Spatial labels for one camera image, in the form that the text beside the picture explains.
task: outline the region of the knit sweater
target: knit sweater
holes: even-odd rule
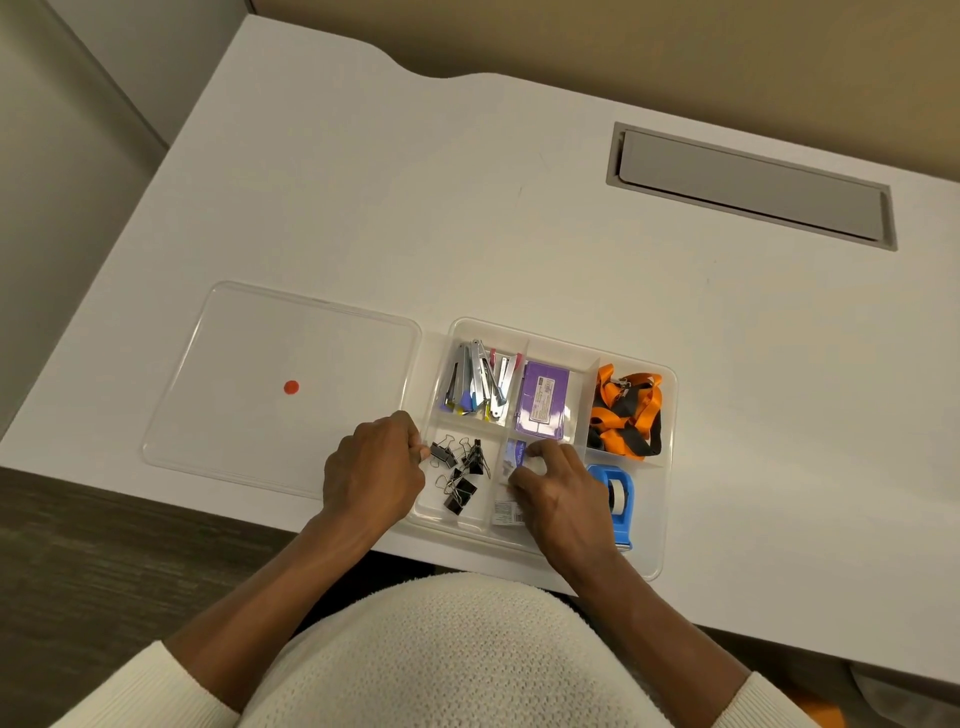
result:
[[[434,576],[368,596],[280,652],[239,716],[151,644],[59,728],[263,726],[669,726],[573,610],[532,587]],[[717,728],[809,719],[758,673]]]

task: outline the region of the forearm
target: forearm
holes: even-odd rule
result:
[[[568,581],[679,728],[709,728],[747,680],[749,671],[657,596],[622,555]]]
[[[273,561],[165,640],[167,649],[198,683],[242,711],[306,613],[373,540],[320,515]]]

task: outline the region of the sleeve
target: sleeve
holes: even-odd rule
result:
[[[753,672],[713,728],[816,728],[816,725],[763,675]]]
[[[239,715],[155,642],[54,723],[54,728],[230,728]]]

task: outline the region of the white desk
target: white desk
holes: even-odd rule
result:
[[[616,121],[889,184],[900,250],[609,187]],[[210,287],[395,313],[427,337],[475,316],[676,371],[654,585],[690,619],[960,682],[958,240],[958,184],[509,78],[421,78],[250,17],[0,464],[298,529],[315,501],[140,457]],[[499,276],[449,274],[474,246]],[[416,531],[379,547],[558,586],[537,560]]]

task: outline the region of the tape dispenser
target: tape dispenser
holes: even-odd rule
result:
[[[615,465],[589,465],[587,471],[607,487],[616,547],[621,551],[629,551],[634,547],[630,543],[630,518],[634,514],[633,480]]]

